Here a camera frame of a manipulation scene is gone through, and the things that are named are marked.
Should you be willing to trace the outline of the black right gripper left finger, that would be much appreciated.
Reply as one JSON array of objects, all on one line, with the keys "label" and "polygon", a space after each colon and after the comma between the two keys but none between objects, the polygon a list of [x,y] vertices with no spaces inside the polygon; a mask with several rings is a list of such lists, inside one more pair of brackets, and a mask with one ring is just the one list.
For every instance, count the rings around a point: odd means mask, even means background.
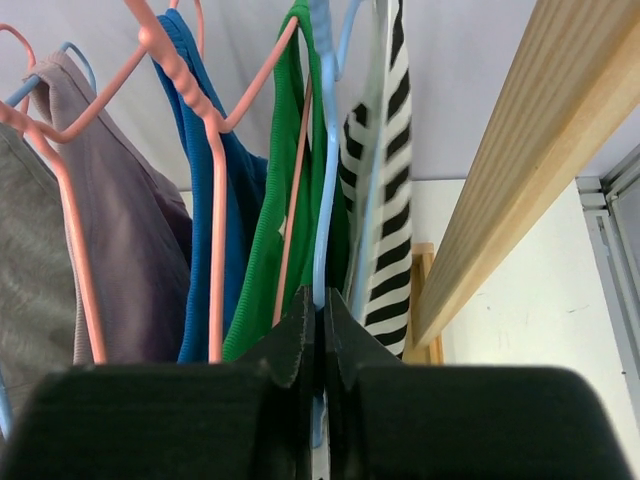
[{"label": "black right gripper left finger", "polygon": [[315,315],[308,288],[230,363],[73,367],[36,387],[5,479],[308,479]]}]

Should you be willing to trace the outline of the pink hanger with green top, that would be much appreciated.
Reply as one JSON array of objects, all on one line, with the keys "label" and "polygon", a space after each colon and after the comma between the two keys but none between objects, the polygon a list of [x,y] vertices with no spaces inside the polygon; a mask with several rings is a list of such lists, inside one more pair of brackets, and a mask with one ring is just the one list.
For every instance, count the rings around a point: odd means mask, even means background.
[{"label": "pink hanger with green top", "polygon": [[281,313],[283,309],[284,294],[286,290],[286,279],[287,279],[287,273],[288,273],[291,241],[292,241],[292,235],[294,230],[300,178],[301,178],[302,166],[304,163],[305,148],[306,148],[306,143],[308,138],[308,123],[309,123],[309,114],[311,110],[312,93],[313,93],[313,84],[312,84],[311,74],[308,74],[307,80],[306,80],[303,112],[301,115],[301,124],[300,124],[299,137],[298,137],[298,143],[297,143],[293,183],[291,186],[288,213],[285,218],[286,222],[285,222],[285,229],[284,229],[283,250],[282,250],[278,287],[276,292],[276,299],[274,303],[274,311],[273,311],[273,318],[272,318],[273,327],[275,327],[280,322]]}]

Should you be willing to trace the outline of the light blue hanger with striped top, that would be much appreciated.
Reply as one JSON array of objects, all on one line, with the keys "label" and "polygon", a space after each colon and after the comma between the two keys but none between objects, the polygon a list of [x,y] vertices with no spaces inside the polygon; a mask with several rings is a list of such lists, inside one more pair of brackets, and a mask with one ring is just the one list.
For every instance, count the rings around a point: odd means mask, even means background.
[{"label": "light blue hanger with striped top", "polygon": [[[353,24],[360,3],[352,1],[345,13],[339,43],[333,43],[330,3],[328,1],[311,1],[309,3],[310,18],[313,27],[314,44],[321,60],[321,87],[323,106],[327,123],[327,157],[325,178],[323,182],[320,214],[317,226],[313,261],[313,302],[315,310],[321,312],[326,304],[326,256],[329,240],[331,213],[333,211],[335,187],[339,167],[338,145],[338,105],[335,84],[343,76]],[[363,232],[353,247],[350,281],[347,283],[347,299],[350,313],[358,320],[364,314],[365,279],[373,271],[369,265],[368,254],[372,248],[369,231],[377,205],[378,193],[375,189],[375,176],[378,175],[382,162],[381,148],[374,150],[373,163],[370,168]]]}]

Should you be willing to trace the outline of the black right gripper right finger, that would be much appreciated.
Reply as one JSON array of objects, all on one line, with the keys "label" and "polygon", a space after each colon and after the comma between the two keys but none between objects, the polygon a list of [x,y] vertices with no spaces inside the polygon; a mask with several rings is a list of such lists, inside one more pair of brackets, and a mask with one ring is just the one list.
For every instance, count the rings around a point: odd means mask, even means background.
[{"label": "black right gripper right finger", "polygon": [[324,309],[334,479],[628,479],[595,391],[549,367],[410,366]]}]

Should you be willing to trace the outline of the green tank top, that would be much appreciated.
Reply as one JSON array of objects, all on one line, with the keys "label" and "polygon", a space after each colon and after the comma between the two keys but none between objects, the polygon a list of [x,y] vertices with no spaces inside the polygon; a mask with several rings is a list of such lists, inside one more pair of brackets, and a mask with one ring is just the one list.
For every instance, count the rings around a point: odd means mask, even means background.
[{"label": "green tank top", "polygon": [[223,344],[223,359],[226,362],[242,356],[272,328],[285,218],[305,97],[300,59],[302,54],[308,57],[313,84],[311,142],[305,148],[283,309],[289,308],[299,287],[312,283],[315,238],[327,157],[321,61],[314,45],[308,2],[294,2],[285,18],[296,18],[299,30],[292,36],[274,68],[275,102],[265,197],[239,302]]}]

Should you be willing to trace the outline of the black white striped tank top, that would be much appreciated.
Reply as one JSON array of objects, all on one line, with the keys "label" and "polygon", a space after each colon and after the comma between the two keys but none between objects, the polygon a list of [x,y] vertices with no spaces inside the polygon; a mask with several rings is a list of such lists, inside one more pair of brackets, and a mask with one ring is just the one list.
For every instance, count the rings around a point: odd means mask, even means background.
[{"label": "black white striped tank top", "polygon": [[352,317],[401,357],[412,264],[412,95],[404,4],[377,1],[364,91],[341,133],[339,177],[350,224],[343,297]]}]

